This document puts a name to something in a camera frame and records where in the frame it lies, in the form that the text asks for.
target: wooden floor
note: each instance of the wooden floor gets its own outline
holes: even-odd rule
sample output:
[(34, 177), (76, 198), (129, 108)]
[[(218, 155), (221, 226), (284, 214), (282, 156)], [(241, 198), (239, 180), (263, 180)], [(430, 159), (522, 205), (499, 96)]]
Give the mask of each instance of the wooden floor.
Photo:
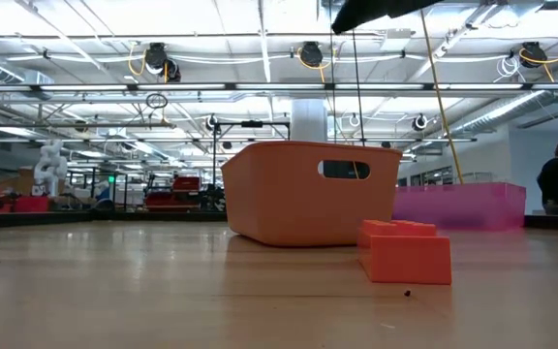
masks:
[(558, 348), (558, 232), (450, 236), (446, 287), (223, 223), (1, 229), (0, 348)]

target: white column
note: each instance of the white column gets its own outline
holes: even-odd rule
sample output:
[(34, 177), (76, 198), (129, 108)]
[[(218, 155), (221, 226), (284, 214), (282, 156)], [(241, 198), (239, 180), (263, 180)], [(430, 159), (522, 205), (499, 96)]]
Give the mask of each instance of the white column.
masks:
[(292, 141), (325, 143), (328, 132), (326, 116), (323, 99), (292, 100)]

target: orange plastic basket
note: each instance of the orange plastic basket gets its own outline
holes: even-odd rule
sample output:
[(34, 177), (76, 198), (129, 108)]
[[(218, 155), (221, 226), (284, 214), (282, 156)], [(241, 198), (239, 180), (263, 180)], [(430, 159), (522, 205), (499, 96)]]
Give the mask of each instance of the orange plastic basket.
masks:
[[(249, 145), (222, 167), (230, 228), (276, 246), (356, 244), (364, 219), (390, 220), (401, 157), (351, 145)], [(323, 161), (367, 164), (369, 176), (326, 177)]]

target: pink container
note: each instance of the pink container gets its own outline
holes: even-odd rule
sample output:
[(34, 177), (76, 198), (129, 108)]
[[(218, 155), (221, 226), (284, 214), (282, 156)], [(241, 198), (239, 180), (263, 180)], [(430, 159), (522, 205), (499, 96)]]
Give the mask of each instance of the pink container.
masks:
[(441, 229), (512, 230), (524, 225), (526, 189), (507, 183), (397, 188), (393, 219)]

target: person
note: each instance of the person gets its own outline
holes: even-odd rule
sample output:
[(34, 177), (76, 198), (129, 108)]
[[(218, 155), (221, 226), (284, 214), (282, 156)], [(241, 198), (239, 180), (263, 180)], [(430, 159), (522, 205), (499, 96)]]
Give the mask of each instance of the person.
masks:
[(542, 190), (542, 205), (546, 214), (554, 214), (558, 210), (558, 144), (554, 155), (554, 158), (543, 165), (538, 176), (538, 184)]

